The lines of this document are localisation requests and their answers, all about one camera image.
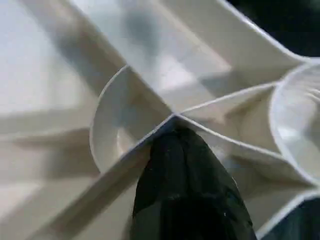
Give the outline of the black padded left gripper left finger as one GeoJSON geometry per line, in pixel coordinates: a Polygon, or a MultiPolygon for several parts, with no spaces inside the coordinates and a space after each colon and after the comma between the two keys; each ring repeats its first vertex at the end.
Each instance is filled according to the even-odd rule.
{"type": "Polygon", "coordinates": [[[151,144],[149,160],[137,182],[132,210],[132,240],[175,240],[176,200],[186,191],[185,160],[177,131],[151,144]]]}

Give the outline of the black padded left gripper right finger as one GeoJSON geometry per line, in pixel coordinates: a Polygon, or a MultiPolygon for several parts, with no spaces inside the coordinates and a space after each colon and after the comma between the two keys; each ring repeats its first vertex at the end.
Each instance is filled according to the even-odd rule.
{"type": "Polygon", "coordinates": [[[205,140],[179,130],[184,153],[192,240],[255,240],[253,223],[238,187],[205,140]]]}

